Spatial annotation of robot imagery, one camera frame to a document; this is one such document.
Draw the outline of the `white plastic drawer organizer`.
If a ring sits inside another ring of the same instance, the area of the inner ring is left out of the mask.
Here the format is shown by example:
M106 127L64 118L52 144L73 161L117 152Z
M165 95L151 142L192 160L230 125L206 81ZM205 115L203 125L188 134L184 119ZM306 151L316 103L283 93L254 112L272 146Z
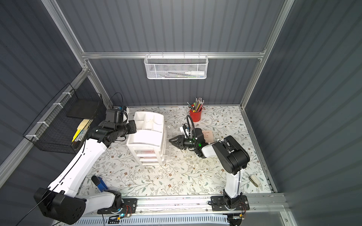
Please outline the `white plastic drawer organizer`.
M166 161L166 126L164 116L153 112L135 113L137 132L127 138L126 145L142 166L164 165Z

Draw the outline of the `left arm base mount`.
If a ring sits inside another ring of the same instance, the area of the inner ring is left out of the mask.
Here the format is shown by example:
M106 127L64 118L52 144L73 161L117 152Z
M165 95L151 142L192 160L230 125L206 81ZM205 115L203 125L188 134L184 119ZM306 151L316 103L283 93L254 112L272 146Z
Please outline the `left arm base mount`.
M97 210L98 214L133 214L136 211L138 199L118 199L109 208Z

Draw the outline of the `clear plastic drawer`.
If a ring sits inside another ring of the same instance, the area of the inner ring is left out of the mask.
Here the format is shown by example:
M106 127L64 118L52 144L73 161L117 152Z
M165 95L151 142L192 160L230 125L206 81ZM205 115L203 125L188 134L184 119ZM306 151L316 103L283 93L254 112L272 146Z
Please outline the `clear plastic drawer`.
M170 157L170 153L171 153L171 144L169 142L169 139L172 137L172 133L170 131L170 127L166 126L165 127L165 153L164 153L164 158L165 160L168 160Z

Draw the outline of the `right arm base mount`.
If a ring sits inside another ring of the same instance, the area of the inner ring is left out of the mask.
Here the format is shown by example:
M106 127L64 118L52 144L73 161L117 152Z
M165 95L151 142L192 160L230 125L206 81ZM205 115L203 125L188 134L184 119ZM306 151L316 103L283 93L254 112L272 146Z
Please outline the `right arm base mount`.
M241 211L245 212L250 210L248 198L245 195L239 195L235 198L224 196L211 196L208 201L213 211Z

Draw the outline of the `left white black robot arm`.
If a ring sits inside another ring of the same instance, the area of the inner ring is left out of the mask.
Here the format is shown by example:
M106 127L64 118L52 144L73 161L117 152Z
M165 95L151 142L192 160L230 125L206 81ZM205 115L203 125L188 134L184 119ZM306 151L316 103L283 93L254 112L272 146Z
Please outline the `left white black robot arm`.
M34 199L43 216L74 224L84 214L106 209L107 213L118 214L124 211L120 192L106 189L99 195L77 196L81 183L98 158L119 137L135 134L136 123L102 122L88 130L80 151L63 172L47 188L39 188Z

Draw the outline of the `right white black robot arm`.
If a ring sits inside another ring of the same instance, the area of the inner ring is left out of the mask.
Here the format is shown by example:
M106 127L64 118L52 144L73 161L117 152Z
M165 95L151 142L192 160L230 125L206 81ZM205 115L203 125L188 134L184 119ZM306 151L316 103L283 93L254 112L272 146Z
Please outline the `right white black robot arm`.
M242 196L239 190L240 179L250 161L250 156L233 136L207 143L203 135L190 138L179 135L169 139L169 142L180 150L193 151L200 158L216 156L222 168L228 173L223 190L224 197L232 202Z

